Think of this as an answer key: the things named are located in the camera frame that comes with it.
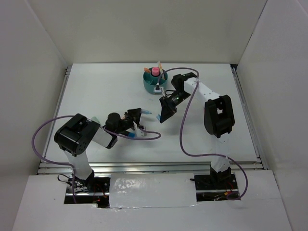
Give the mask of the blue capped clear highlighter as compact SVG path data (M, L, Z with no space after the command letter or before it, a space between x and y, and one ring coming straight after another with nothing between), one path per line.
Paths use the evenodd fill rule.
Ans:
M149 114L151 114L151 113L152 113L152 112L149 111L149 110L141 109L141 114L149 115Z

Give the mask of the pink capped marker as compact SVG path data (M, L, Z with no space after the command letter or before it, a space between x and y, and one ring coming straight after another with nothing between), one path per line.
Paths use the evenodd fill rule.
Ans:
M157 77L160 75L160 69L158 67L153 67L151 69L151 75L154 77Z

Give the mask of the grey orange highlighter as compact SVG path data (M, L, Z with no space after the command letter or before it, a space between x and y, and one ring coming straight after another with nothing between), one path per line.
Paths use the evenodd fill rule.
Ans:
M150 74L151 70L149 68L144 68L144 72Z

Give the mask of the thin orange pen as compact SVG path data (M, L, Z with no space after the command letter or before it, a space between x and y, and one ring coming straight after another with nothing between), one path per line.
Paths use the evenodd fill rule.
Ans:
M165 75L164 75L163 68L162 68L162 69L159 68L159 71L160 71L160 74L161 74L161 78L162 78L163 80L165 80Z

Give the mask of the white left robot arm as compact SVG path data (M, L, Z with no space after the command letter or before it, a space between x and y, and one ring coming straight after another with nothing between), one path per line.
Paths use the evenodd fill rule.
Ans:
M94 171L90 167L86 149L94 141L106 149L111 149L117 142L117 136L135 138L128 130L143 128L140 125L141 108L127 110L124 117L110 113L105 124L90 120L76 114L55 133L54 141L59 145L74 166L78 187L90 192L95 186Z

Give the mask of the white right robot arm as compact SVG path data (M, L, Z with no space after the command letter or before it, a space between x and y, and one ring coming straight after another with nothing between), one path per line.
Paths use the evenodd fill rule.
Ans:
M185 109L180 126L180 148L188 156L213 156L210 164L210 183L216 189L222 188L231 177L230 159L221 154L227 150L226 142L235 124L231 98L219 95L199 81L198 75L189 72L175 75L171 81L174 91L169 96L162 96L159 122L163 123L177 112L177 106L187 98L190 99ZM184 150L182 135L183 126L193 97L197 97L204 107L204 127L217 143L222 144L218 154L189 154Z

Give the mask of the black blue highlighter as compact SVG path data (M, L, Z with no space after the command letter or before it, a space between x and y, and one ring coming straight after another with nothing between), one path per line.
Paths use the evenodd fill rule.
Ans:
M130 138L134 138L135 137L135 133L129 132L129 131L125 131L124 135L127 136L127 137L130 137Z

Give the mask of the teal round organizer container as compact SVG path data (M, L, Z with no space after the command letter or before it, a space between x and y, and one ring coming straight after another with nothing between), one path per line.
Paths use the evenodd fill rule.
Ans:
M153 94L154 87L156 85L164 87L164 89L167 87L167 80L168 80L168 75L167 73L164 73L165 75L165 80L162 78L158 79L159 76L154 77L151 74L148 73L143 73L143 84L144 88L146 91L150 94Z

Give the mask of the green highlighter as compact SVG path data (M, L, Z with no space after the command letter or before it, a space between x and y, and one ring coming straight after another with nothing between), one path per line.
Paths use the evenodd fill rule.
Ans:
M95 117L95 116L94 116L94 117L92 117L92 118L91 118L91 120L92 120L92 121L94 121L94 122L97 122L97 123L99 123L99 124L100 124L100 121L99 121L99 120L98 120L98 118L97 118L97 117Z

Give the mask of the white foil cover plate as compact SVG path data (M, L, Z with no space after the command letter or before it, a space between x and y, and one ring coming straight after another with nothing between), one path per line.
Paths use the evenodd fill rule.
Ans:
M111 208L190 207L197 205L192 173L113 174Z

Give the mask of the aluminium rail frame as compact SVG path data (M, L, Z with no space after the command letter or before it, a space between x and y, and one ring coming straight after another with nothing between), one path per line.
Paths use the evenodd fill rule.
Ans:
M187 73L190 68L200 73L200 80L210 89L231 97L235 126L228 140L229 156L246 171L264 168L253 127L234 67L230 64L164 64L169 75ZM143 107L151 111L141 122L162 137L155 141L118 139L110 150L91 143L87 156L96 173L116 172L176 172L205 171L211 157L189 157L180 149L179 130L187 102L178 106L177 113L165 123L156 119L161 107L159 96L149 94L142 82L145 64L73 64L68 67L56 115L81 113L97 117L101 122L109 113L124 113ZM194 99L184 122L183 144L192 154L212 153L217 146L203 125L202 104Z

